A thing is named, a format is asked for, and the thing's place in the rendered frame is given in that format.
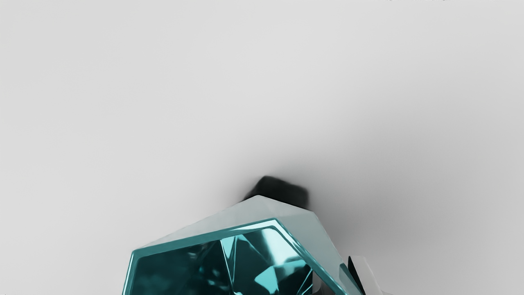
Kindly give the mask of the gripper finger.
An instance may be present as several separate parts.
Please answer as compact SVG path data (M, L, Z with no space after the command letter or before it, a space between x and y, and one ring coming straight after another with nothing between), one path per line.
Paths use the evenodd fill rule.
M379 286L364 256L349 256L348 269L363 295L389 295Z

